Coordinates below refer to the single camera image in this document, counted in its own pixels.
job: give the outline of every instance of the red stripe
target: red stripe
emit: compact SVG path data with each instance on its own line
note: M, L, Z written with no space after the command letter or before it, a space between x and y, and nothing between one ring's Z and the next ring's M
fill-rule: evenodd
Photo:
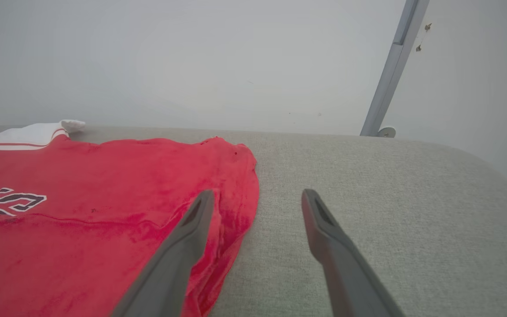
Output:
M50 140L52 142L52 140L54 140L54 135L56 135L56 133L58 131L66 131L62 128L54 131L54 133L52 133L52 139ZM0 143L0 146L32 146L32 147L45 147L45 146L48 146L48 144L45 144L43 146L39 145L39 144L30 144L30 143Z

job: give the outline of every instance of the gray fabric surface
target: gray fabric surface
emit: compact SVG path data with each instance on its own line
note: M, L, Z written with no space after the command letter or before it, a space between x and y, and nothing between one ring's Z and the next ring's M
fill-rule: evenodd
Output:
M360 136L89 127L72 138L215 135L250 147L260 199L212 317L331 315L304 188L320 193L407 316L507 316L507 180L473 155Z

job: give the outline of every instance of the black and white logo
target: black and white logo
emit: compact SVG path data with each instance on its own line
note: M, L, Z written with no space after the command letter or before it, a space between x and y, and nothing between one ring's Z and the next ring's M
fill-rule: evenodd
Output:
M13 189L2 188L0 189L0 203L8 204L9 206L1 207L1 215L16 216L12 211L24 213L32 207L46 200L44 195L36 195L34 193L12 193Z

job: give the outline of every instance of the wrinkled fabric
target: wrinkled fabric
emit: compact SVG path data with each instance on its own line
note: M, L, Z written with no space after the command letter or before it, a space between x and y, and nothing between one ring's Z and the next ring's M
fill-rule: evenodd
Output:
M250 228L255 158L222 138L0 151L0 316L108 316L197 195L215 209L183 316L208 315Z

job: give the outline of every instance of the metal pole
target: metal pole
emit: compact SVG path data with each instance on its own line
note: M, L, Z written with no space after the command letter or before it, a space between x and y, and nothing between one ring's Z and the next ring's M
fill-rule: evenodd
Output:
M406 0L400 22L398 22L398 28L394 34L393 43L390 46L389 55L386 58L385 68L382 70L375 96L361 129L361 135L377 136L414 45L414 39L418 34L428 4L429 0Z

